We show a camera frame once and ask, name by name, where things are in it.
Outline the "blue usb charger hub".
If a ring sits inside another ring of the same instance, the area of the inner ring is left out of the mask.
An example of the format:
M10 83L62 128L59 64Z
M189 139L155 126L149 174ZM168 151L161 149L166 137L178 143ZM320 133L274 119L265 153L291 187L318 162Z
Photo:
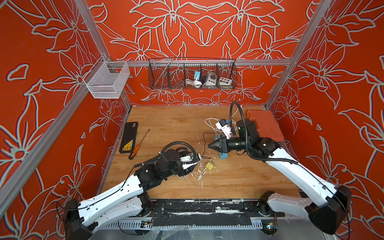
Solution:
M219 153L219 157L220 157L221 160L227 159L228 156L229 156L228 153Z

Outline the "yellow plug adapter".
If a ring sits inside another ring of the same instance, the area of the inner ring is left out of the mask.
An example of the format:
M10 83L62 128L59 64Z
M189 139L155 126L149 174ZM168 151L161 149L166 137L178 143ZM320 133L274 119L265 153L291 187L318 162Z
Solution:
M215 168L215 164L211 161L207 162L205 165L206 170L212 171Z

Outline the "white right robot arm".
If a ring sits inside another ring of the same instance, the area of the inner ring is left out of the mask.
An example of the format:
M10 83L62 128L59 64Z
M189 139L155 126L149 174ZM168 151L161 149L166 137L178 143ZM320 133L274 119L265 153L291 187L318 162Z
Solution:
M208 147L219 153L245 151L253 159L267 163L278 170L307 196L308 200L266 191L258 199L259 213L265 217L274 213L286 213L309 220L328 235L334 235L347 219L351 204L351 191L336 186L314 174L296 161L279 143L260 137L256 124L248 119L237 122L220 120L216 128L223 134Z

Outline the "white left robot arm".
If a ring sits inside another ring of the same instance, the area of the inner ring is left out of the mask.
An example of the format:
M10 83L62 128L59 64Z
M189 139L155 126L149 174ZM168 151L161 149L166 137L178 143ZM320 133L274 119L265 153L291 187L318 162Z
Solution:
M63 207L67 240L88 240L110 222L137 216L151 207L147 191L171 176L185 176L193 171L201 156L186 148L160 152L156 157L135 165L135 173L113 188L79 201L72 199Z

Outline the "black flat tool case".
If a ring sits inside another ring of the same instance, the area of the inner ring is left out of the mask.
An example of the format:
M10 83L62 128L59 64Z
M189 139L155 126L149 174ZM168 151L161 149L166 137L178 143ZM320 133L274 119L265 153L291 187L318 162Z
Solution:
M128 122L125 124L119 149L120 154L130 154L133 151L136 145L138 127L138 122Z

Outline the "orange plastic tool case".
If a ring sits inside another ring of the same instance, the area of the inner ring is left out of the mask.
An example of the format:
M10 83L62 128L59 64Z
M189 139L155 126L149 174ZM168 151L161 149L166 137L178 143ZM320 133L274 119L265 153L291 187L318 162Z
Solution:
M246 117L255 122L260 137L271 138L278 143L284 141L284 135L271 111L248 110Z

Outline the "white socket cube in basket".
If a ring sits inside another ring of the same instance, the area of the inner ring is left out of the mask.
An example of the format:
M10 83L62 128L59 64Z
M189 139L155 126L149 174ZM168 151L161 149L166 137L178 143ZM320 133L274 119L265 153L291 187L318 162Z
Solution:
M230 88L232 87L232 80L224 77L219 78L219 87Z

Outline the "white power strip in basket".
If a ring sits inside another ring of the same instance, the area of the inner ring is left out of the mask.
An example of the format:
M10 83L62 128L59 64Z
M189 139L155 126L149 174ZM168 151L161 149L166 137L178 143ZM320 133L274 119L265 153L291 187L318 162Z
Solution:
M204 83L205 87L214 87L217 84L217 75L213 72L208 72Z

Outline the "blue box in basket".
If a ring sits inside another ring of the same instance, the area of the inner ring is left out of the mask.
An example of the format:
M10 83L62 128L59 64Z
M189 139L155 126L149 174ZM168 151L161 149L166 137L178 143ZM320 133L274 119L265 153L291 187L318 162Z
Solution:
M201 75L201 72L200 72L200 71L195 71L195 74L194 74L194 81L199 81L199 80L200 80L200 75Z

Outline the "orange handled screwdriver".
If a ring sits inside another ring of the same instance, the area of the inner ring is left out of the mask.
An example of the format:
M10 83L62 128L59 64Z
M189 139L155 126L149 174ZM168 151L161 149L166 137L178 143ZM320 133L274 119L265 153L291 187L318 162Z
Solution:
M140 147L141 147L141 144L142 142L144 141L144 139L146 138L147 134L150 132L150 129L147 130L147 132L145 133L145 135L143 136L143 138L141 139L141 141L139 142L139 144L135 147L135 149L133 150L133 152L129 155L129 160L133 160L134 157L137 155Z

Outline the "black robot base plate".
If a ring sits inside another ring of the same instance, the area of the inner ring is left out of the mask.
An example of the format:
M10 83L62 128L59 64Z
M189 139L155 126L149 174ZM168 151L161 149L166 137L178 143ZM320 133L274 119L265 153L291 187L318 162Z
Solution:
M188 229L260 230L284 213L263 216L257 200L157 199L145 216L119 221L124 230Z

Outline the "clear plastic wall bin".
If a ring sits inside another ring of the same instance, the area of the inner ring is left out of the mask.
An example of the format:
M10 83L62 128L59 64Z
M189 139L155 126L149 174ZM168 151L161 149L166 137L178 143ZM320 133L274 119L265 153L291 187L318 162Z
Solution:
M124 63L115 73L111 72L107 63L101 62L96 65L84 82L95 99L118 99L130 74L127 63Z

